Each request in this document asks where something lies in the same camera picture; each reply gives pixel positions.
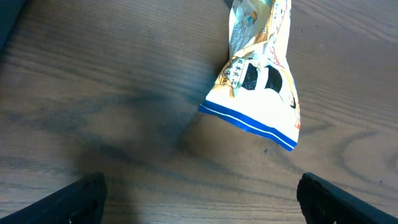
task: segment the blue stripe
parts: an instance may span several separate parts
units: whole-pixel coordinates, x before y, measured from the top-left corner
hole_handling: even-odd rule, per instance
[[[208,113],[208,114],[212,114],[212,115],[217,115],[221,119],[241,128],[247,132],[257,134],[259,136],[271,139],[271,140],[275,141],[276,143],[280,144],[282,147],[284,147],[288,151],[291,151],[297,145],[297,142],[288,138],[286,135],[282,134],[280,131],[276,130],[275,128],[268,127],[265,124],[262,124],[262,123],[254,120],[242,113],[239,113],[235,110],[231,110],[229,108],[218,105],[216,103],[206,100],[202,105],[199,106],[199,111]],[[223,114],[230,115],[238,120],[231,118],[229,116],[225,116]],[[260,129],[262,131],[265,131],[265,132],[256,130],[256,129],[246,125],[245,123],[252,127]]]

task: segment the dark wood surface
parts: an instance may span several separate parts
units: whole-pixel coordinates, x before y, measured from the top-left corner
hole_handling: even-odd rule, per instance
[[[398,2],[293,0],[291,153],[197,111],[230,4],[28,3],[0,56],[0,217],[97,170],[103,223],[303,223],[304,172],[398,216]]]

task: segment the wooden table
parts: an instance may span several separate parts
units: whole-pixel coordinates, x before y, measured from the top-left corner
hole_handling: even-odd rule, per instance
[[[293,1],[291,153],[197,111],[230,4],[28,3],[0,57],[0,217],[96,170],[103,223],[302,223],[304,172],[398,216],[398,2]]]

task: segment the snack wrapper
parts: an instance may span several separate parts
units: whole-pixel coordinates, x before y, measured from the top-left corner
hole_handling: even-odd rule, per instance
[[[286,61],[291,0],[234,0],[229,61],[200,105],[291,151],[300,131],[299,99]]]

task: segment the white line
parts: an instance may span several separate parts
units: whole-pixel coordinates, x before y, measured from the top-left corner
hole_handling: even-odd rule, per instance
[[[209,109],[209,108],[207,108],[206,106],[203,106],[203,105],[202,105],[202,107],[204,107],[204,108],[206,108],[206,109],[208,109],[208,110],[210,110],[210,111],[212,111],[212,112],[214,112],[214,113],[222,114],[222,115],[224,115],[224,116],[228,116],[228,117],[230,117],[230,118],[233,118],[233,119],[235,119],[236,121],[239,121],[240,123],[243,123],[243,124],[245,124],[246,126],[249,126],[249,127],[252,128],[252,129],[261,131],[262,133],[271,134],[271,135],[275,136],[277,139],[279,139],[280,141],[282,141],[283,143],[285,143],[286,145],[288,145],[289,147],[291,147],[292,149],[294,148],[294,147],[291,146],[290,144],[287,144],[285,141],[281,140],[281,138],[278,137],[277,135],[275,135],[274,133],[271,133],[271,132],[269,132],[269,131],[264,131],[264,130],[258,129],[258,128],[254,127],[254,126],[251,126],[250,124],[245,123],[244,121],[241,121],[241,120],[238,119],[238,118],[235,118],[234,116],[231,116],[231,115],[228,115],[228,114],[223,114],[223,113],[220,113],[220,112],[215,111],[215,110],[211,110],[211,109]]]

